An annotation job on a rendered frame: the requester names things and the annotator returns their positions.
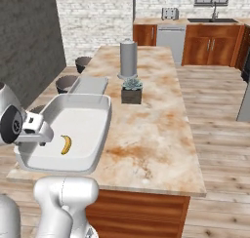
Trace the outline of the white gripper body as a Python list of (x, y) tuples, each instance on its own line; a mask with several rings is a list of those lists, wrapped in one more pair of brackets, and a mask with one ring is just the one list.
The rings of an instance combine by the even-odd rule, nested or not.
[(54, 132), (47, 122), (43, 122), (37, 133), (27, 134), (25, 130), (21, 130), (21, 134), (15, 140), (15, 143), (20, 142), (36, 142), (45, 143), (51, 142), (54, 137)]

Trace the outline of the yellow banana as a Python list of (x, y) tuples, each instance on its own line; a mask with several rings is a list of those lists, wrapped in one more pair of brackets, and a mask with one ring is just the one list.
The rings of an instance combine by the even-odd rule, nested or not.
[(61, 154), (65, 155), (71, 148), (72, 141), (71, 141), (71, 137), (69, 136), (61, 135), (61, 137), (64, 139), (64, 147), (62, 149)]

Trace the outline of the large white tupperware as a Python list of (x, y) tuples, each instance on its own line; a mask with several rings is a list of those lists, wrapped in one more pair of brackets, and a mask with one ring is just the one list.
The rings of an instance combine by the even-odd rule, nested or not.
[[(53, 129), (54, 137), (45, 146), (27, 142), (15, 147), (23, 170), (65, 174), (95, 171), (104, 149), (111, 119), (111, 99), (106, 95), (60, 94), (41, 111)], [(62, 155), (64, 139), (71, 137), (71, 148)]]

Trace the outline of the dark round stool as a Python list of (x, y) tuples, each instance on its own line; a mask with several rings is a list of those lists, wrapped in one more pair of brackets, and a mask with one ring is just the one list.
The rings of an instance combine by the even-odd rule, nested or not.
[(90, 62), (92, 58), (91, 57), (79, 57), (75, 60), (75, 65), (77, 68), (77, 72), (81, 73), (87, 66), (87, 64)]
[(29, 111), (32, 112), (32, 113), (39, 114), (44, 107), (45, 107), (45, 104), (38, 105), (38, 106), (35, 106), (32, 109), (30, 109)]
[(65, 75), (56, 81), (56, 88), (59, 94), (65, 94), (69, 91), (73, 83), (76, 81), (77, 76)]

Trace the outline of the succulent in dark pot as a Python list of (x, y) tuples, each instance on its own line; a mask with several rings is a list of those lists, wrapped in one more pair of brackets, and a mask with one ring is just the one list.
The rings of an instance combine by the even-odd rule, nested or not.
[(121, 102), (140, 104), (142, 102), (143, 82), (138, 78), (128, 78), (122, 84)]

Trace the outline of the wooden island cabinet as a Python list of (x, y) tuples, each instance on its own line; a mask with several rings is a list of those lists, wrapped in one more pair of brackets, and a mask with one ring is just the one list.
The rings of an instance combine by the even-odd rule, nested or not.
[(100, 238), (182, 238), (189, 196), (100, 190), (86, 209)]

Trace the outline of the grey paper towel roll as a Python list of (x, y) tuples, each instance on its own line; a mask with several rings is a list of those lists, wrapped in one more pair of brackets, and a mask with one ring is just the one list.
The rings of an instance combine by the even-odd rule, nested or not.
[(120, 72), (118, 77), (126, 80), (127, 78), (137, 77), (137, 43), (127, 38), (120, 43)]

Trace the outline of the narrow wooden cupboard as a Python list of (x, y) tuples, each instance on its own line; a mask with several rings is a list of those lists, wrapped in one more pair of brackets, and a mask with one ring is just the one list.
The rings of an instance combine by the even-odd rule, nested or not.
[(156, 32), (156, 24), (135, 24), (133, 26), (133, 40), (139, 46), (155, 46)]

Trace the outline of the white dishwasher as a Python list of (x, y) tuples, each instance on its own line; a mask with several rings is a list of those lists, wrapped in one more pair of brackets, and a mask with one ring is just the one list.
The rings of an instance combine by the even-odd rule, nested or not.
[(174, 62), (182, 63), (186, 27), (184, 25), (160, 24), (157, 26), (156, 45), (169, 47)]

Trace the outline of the silver toaster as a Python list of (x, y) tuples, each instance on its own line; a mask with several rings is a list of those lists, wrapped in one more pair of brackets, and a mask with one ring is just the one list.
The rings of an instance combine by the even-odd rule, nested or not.
[(177, 20), (179, 18), (179, 9), (163, 8), (161, 18), (163, 20)]

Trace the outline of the wooden sink cupboard run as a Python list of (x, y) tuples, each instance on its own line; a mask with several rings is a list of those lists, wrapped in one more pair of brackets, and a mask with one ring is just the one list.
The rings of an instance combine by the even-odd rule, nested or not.
[(235, 66), (243, 24), (190, 24), (187, 26), (182, 65)]

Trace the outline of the grey appliance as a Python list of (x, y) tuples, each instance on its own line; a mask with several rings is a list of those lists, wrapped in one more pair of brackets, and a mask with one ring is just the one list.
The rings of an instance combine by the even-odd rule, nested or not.
[(236, 120), (250, 122), (250, 83), (246, 87)]

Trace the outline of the dark sink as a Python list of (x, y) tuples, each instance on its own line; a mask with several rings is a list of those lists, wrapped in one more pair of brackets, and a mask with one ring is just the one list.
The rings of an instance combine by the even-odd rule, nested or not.
[(229, 22), (229, 23), (236, 23), (238, 22), (237, 20), (234, 20), (234, 19), (187, 19), (189, 22), (208, 22), (208, 23), (212, 23), (212, 22), (215, 22), (215, 23), (226, 23), (226, 22)]

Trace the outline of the grey tap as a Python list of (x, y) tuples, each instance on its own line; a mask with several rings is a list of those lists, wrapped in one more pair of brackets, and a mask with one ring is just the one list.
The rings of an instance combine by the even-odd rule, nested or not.
[(212, 13), (211, 21), (215, 21), (215, 19), (218, 17), (218, 13), (216, 12), (217, 9), (217, 2), (214, 2), (214, 11)]

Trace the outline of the black oven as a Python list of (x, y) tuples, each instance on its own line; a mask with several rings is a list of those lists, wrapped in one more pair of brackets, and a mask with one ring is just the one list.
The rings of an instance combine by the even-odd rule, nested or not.
[(246, 82), (249, 83), (250, 80), (250, 48), (248, 49), (248, 53), (241, 70), (241, 78)]

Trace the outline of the wooden corner cupboard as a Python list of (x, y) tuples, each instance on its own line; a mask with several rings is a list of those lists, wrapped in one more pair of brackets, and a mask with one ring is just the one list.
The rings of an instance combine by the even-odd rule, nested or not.
[(239, 70), (243, 69), (243, 65), (245, 63), (245, 59), (248, 53), (248, 48), (250, 47), (250, 26), (246, 25), (244, 27), (244, 34), (241, 41), (237, 61), (235, 67)]

